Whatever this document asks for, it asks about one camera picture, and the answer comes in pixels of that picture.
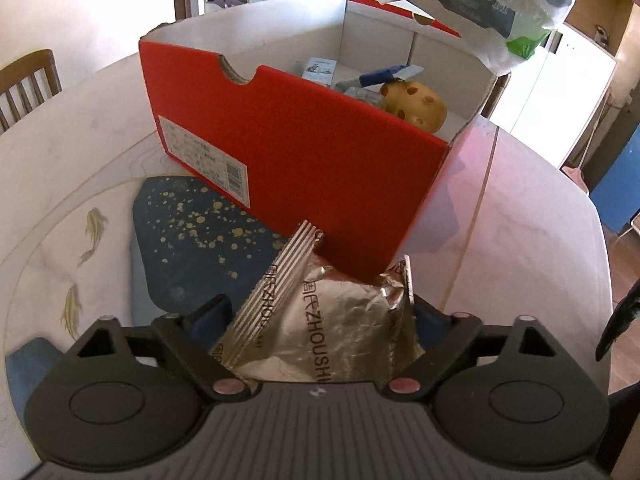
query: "gold fish decoration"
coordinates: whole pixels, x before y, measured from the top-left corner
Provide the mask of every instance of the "gold fish decoration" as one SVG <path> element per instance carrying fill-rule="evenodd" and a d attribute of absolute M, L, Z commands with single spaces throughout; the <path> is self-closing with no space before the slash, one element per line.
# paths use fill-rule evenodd
<path fill-rule="evenodd" d="M 91 237 L 92 247 L 82 256 L 80 256 L 80 263 L 78 267 L 84 264 L 89 258 L 91 258 L 95 250 L 98 248 L 98 244 L 104 233 L 104 224 L 107 222 L 105 216 L 100 213 L 97 207 L 94 207 L 86 214 L 86 231 L 85 234 Z"/>
<path fill-rule="evenodd" d="M 82 306 L 78 301 L 78 286 L 74 284 L 66 294 L 65 307 L 62 310 L 62 316 L 60 316 L 60 323 L 73 339 L 78 338 L 81 310 Z"/>

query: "barcode label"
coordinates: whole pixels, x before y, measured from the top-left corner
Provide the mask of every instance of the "barcode label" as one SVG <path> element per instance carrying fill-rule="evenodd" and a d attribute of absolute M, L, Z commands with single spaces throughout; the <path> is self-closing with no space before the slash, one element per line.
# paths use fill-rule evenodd
<path fill-rule="evenodd" d="M 239 160 L 162 116 L 160 127 L 169 152 L 250 207 L 247 168 Z"/>

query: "white wall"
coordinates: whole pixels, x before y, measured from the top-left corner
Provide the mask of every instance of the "white wall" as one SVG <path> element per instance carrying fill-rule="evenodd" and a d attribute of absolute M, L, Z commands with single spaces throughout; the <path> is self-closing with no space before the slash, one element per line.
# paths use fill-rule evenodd
<path fill-rule="evenodd" d="M 69 88 L 133 54 L 140 36 L 174 20 L 174 0 L 0 0 L 0 68 L 50 48 L 62 88 Z"/>

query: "tabletop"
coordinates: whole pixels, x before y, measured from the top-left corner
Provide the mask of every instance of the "tabletop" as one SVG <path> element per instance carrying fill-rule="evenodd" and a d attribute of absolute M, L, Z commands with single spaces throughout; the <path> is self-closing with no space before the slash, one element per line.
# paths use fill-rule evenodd
<path fill-rule="evenodd" d="M 489 323 L 537 316 L 606 390 L 593 349 L 609 267 L 593 204 L 492 124 L 466 135 L 399 251 L 416 291 Z M 0 480 L 12 480 L 38 463 L 24 389 L 98 316 L 146 324 L 218 292 L 237 308 L 284 240 L 165 155 L 138 56 L 12 126 L 0 182 Z"/>

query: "white logo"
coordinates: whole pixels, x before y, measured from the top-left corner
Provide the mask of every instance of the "white logo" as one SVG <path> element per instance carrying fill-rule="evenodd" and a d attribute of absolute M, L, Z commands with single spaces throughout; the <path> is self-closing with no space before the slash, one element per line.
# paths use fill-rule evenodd
<path fill-rule="evenodd" d="M 316 399 L 319 399 L 320 397 L 323 397 L 326 395 L 326 390 L 318 386 L 317 388 L 311 390 L 309 393 L 313 395 Z"/>

